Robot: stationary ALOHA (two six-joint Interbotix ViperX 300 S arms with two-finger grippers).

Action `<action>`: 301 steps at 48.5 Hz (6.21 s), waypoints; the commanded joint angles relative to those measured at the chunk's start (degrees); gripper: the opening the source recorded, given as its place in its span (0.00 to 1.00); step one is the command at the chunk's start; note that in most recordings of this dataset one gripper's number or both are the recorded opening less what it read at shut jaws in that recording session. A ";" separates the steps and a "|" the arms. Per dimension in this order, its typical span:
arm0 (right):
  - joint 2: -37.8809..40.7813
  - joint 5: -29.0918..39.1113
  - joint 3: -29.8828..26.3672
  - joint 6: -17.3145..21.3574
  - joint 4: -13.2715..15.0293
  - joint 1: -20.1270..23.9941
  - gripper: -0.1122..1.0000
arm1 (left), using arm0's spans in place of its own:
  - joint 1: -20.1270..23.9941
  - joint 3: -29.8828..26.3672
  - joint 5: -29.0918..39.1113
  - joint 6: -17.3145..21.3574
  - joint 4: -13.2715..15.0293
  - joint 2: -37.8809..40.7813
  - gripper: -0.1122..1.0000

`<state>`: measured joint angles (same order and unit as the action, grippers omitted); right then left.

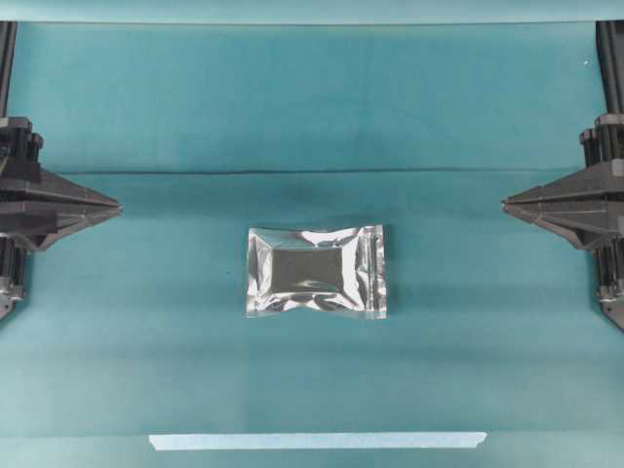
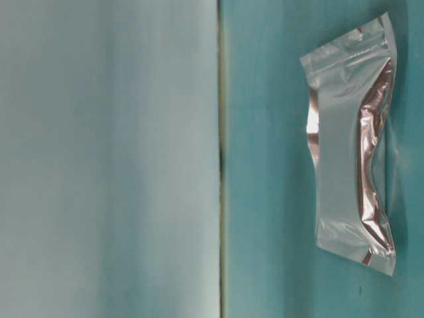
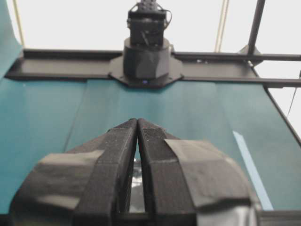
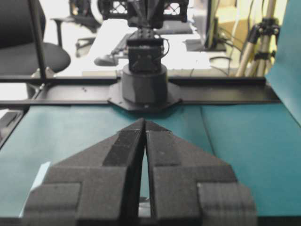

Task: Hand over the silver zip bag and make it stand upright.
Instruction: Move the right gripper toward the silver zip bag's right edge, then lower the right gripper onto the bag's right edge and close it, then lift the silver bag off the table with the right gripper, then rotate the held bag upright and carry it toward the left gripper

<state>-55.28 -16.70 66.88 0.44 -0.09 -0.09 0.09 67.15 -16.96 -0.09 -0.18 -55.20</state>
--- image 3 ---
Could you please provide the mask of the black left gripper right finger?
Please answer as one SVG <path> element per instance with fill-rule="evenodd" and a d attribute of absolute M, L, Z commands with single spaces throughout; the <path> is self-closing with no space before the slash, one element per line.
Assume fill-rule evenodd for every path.
<path fill-rule="evenodd" d="M 241 167 L 211 143 L 138 120 L 144 200 L 157 226 L 257 226 L 260 203 Z"/>

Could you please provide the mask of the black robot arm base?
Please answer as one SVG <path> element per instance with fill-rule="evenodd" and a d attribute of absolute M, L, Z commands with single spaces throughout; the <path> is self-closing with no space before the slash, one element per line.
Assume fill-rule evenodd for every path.
<path fill-rule="evenodd" d="M 183 78 L 182 62 L 172 57 L 164 38 L 169 26 L 168 10 L 155 0 L 141 0 L 128 12 L 129 38 L 122 56 L 110 61 L 109 76 L 140 89 L 159 89 Z"/>

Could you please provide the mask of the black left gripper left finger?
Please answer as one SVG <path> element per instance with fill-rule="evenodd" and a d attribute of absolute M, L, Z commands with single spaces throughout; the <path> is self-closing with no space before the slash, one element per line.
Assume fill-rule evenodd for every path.
<path fill-rule="evenodd" d="M 15 194 L 13 226 L 110 226 L 129 211 L 137 142 L 130 119 L 65 153 L 41 159 Z"/>

